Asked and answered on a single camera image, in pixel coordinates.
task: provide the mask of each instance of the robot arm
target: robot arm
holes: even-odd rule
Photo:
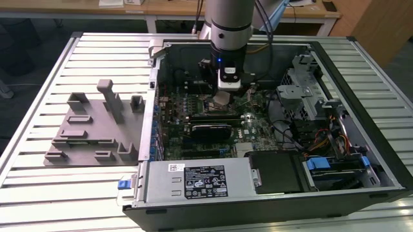
[[[288,0],[260,0],[271,16],[272,28],[277,25]],[[253,0],[208,0],[205,6],[205,26],[209,29],[209,67],[216,71],[217,89],[236,91],[241,87],[245,44],[252,34],[252,26],[264,29],[253,9]]]

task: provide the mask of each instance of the metal worktable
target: metal worktable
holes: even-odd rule
[[[134,167],[52,168],[44,152],[62,122],[70,92],[100,99],[96,83],[144,96],[150,39],[195,39],[185,34],[84,33],[70,38],[0,159],[0,231],[140,231],[116,204],[117,180]],[[265,40],[264,36],[253,39]],[[413,105],[356,42],[339,37],[277,36],[319,41],[390,145],[413,173]],[[380,203],[331,219],[200,229],[199,231],[411,231],[413,198]]]

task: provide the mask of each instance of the motherboard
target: motherboard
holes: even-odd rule
[[[160,98],[164,160],[235,158],[277,149],[267,119],[269,92],[248,89],[231,102],[221,102],[220,94],[175,88]]]

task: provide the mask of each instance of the power supply label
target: power supply label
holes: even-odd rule
[[[184,190],[187,199],[227,197],[223,165],[184,168]]]

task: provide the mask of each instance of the gray post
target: gray post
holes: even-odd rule
[[[113,119],[116,124],[121,124],[124,122],[122,115],[121,115],[121,100],[116,98],[112,92],[113,82],[112,80],[98,80],[97,83],[97,91],[102,94],[104,100],[106,103],[106,107],[109,112],[112,113]]]

